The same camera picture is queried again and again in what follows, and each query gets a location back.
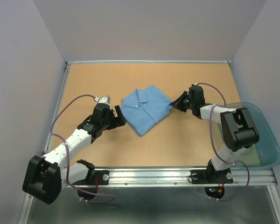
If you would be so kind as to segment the blue long sleeve shirt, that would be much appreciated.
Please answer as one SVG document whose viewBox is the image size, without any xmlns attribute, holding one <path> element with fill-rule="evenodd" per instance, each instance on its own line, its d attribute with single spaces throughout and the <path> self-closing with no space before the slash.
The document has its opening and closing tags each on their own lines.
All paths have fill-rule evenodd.
<svg viewBox="0 0 280 224">
<path fill-rule="evenodd" d="M 171 100 L 154 85 L 135 89 L 121 103 L 124 118 L 139 136 L 146 134 L 172 110 Z"/>
</svg>

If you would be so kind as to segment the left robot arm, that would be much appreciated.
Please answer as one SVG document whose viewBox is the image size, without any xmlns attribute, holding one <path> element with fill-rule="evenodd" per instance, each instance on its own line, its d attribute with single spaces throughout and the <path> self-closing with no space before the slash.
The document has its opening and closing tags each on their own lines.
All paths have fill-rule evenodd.
<svg viewBox="0 0 280 224">
<path fill-rule="evenodd" d="M 124 126 L 120 106 L 111 109 L 107 103 L 97 103 L 88 116 L 62 143 L 43 156 L 35 155 L 28 162 L 22 190 L 46 204 L 52 204 L 67 186 L 75 183 L 99 184 L 95 166 L 85 160 L 73 165 L 70 161 L 84 148 L 91 145 L 105 130 Z"/>
</svg>

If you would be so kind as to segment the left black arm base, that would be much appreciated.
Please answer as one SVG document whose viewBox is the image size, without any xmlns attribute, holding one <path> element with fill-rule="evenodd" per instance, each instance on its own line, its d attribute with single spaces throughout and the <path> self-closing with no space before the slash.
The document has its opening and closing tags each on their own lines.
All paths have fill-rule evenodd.
<svg viewBox="0 0 280 224">
<path fill-rule="evenodd" d="M 95 171 L 94 169 L 89 170 L 85 178 L 79 181 L 74 181 L 73 184 L 76 186 L 85 185 L 85 187 L 82 187 L 82 190 L 91 192 L 93 194 L 98 194 L 98 188 L 100 186 L 105 186 L 109 184 L 109 171 Z M 87 202 L 94 202 L 94 199 L 98 199 L 98 197 L 95 195 L 86 194 L 79 190 L 77 190 L 77 196 L 81 200 L 87 200 Z"/>
</svg>

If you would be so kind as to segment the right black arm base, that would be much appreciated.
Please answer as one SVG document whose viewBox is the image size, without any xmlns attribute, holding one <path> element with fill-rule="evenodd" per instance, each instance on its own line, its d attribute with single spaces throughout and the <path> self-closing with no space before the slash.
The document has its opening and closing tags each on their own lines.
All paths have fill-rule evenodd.
<svg viewBox="0 0 280 224">
<path fill-rule="evenodd" d="M 207 196 L 222 199 L 225 194 L 225 185 L 232 184 L 233 178 L 230 169 L 224 171 L 194 169 L 190 172 L 188 181 L 192 184 L 204 184 L 204 191 Z"/>
</svg>

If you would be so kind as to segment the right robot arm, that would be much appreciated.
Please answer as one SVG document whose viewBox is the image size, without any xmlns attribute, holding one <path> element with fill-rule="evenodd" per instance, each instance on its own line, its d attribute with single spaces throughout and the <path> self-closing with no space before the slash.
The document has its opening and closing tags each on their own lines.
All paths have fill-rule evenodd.
<svg viewBox="0 0 280 224">
<path fill-rule="evenodd" d="M 215 156 L 209 160 L 206 169 L 193 170 L 190 182 L 193 184 L 217 183 L 227 181 L 232 183 L 230 168 L 237 163 L 241 153 L 259 141 L 259 132 L 246 107 L 238 109 L 207 104 L 203 88 L 192 85 L 188 91 L 170 104 L 173 108 L 192 114 L 199 119 L 209 121 L 209 127 L 216 122 L 221 126 L 223 144 L 220 150 L 215 150 Z"/>
</svg>

